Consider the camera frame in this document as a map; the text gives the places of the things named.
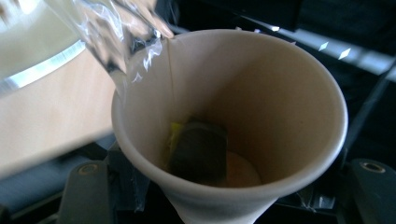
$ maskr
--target countertop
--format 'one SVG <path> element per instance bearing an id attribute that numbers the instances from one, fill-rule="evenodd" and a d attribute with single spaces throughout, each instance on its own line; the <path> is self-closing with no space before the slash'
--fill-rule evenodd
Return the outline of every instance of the countertop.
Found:
<path id="1" fill-rule="evenodd" d="M 114 90 L 85 49 L 51 74 L 0 96 L 0 178 L 111 133 Z"/>

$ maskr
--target black plastic part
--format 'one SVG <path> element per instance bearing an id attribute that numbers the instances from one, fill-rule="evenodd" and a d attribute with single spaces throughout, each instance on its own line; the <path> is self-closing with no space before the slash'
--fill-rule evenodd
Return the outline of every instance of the black plastic part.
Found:
<path id="1" fill-rule="evenodd" d="M 53 216 L 59 210 L 62 193 L 56 193 L 40 202 L 34 203 L 21 211 L 11 215 L 12 224 L 39 223 L 43 219 Z"/>
<path id="2" fill-rule="evenodd" d="M 111 184 L 111 197 L 118 211 L 142 212 L 145 209 L 149 179 L 142 175 L 115 144 L 106 159 L 114 180 Z"/>
<path id="3" fill-rule="evenodd" d="M 396 223 L 396 172 L 378 161 L 356 159 L 348 173 L 350 188 L 365 224 Z"/>
<path id="4" fill-rule="evenodd" d="M 216 13 L 220 13 L 221 16 L 224 15 L 223 13 L 232 13 L 237 17 L 244 16 L 285 29 L 295 30 L 303 1 L 180 0 L 179 2 L 181 6 L 180 20 L 183 21 L 187 18 L 189 20 L 187 24 L 199 24 L 201 29 L 207 29 L 208 26 L 217 23 L 217 21 L 213 21 L 213 16 L 216 16 Z"/>
<path id="5" fill-rule="evenodd" d="M 9 212 L 6 207 L 0 204 L 0 224 L 9 223 Z"/>
<path id="6" fill-rule="evenodd" d="M 114 222 L 104 161 L 89 161 L 75 168 L 67 180 L 58 224 Z"/>

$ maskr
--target black machine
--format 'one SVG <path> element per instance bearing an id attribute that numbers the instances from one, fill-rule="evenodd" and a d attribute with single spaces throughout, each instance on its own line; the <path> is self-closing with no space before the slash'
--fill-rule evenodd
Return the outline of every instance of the black machine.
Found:
<path id="1" fill-rule="evenodd" d="M 396 69 L 395 0 L 162 0 L 156 11 L 176 34 L 238 27 L 296 42 L 326 66 L 346 98 L 349 128 L 337 160 L 316 182 L 279 199 L 257 223 L 396 223 L 396 83 L 389 78 Z M 266 24 L 374 50 L 393 57 L 393 64 L 373 75 Z M 123 156 L 114 136 L 103 141 L 110 144 L 92 143 L 0 180 L 0 223 L 182 223 L 159 187 Z M 61 175 L 48 177 L 48 169 L 62 169 Z M 46 186 L 14 188 L 32 175 Z M 12 199 L 2 202 L 11 189 Z"/>

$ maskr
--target white paper cup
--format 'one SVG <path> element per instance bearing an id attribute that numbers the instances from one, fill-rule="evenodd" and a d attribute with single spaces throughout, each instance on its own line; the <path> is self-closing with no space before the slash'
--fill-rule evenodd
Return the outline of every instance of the white paper cup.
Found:
<path id="1" fill-rule="evenodd" d="M 347 108 L 330 73 L 268 35 L 179 35 L 163 42 L 148 71 L 136 66 L 130 73 L 142 78 L 131 78 L 124 100 L 114 97 L 115 135 L 186 223 L 253 223 L 277 198 L 322 175 L 345 140 Z M 262 183 L 216 188 L 166 173 L 170 124 L 191 115 L 224 125 L 228 149 L 249 161 Z"/>

